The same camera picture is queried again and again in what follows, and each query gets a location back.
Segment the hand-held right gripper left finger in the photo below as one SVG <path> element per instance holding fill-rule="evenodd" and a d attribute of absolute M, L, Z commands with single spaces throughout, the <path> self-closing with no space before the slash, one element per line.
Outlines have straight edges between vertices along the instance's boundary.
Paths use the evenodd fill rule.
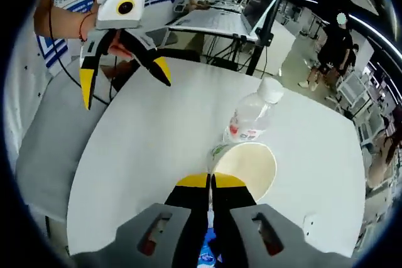
<path fill-rule="evenodd" d="M 73 257 L 77 267 L 196 267 L 209 209 L 210 174 L 181 179 L 164 203 L 119 226 L 105 247 Z"/>

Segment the person's left hand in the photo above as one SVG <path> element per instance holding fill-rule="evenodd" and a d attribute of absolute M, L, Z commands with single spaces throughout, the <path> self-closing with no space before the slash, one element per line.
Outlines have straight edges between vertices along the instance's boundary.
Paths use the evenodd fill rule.
<path fill-rule="evenodd" d="M 124 45 L 120 42 L 120 32 L 118 31 L 113 37 L 108 49 L 107 53 L 109 55 L 118 56 L 120 58 L 125 58 L 128 60 L 133 59 L 133 54 L 127 50 Z"/>

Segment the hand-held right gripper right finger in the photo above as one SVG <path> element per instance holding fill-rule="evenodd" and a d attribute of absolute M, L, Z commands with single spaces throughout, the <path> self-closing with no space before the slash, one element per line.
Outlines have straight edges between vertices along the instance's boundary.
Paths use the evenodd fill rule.
<path fill-rule="evenodd" d="M 235 176 L 212 176 L 214 229 L 223 267 L 348 267 L 349 260 L 310 245 L 303 230 L 267 204 L 258 205 Z"/>

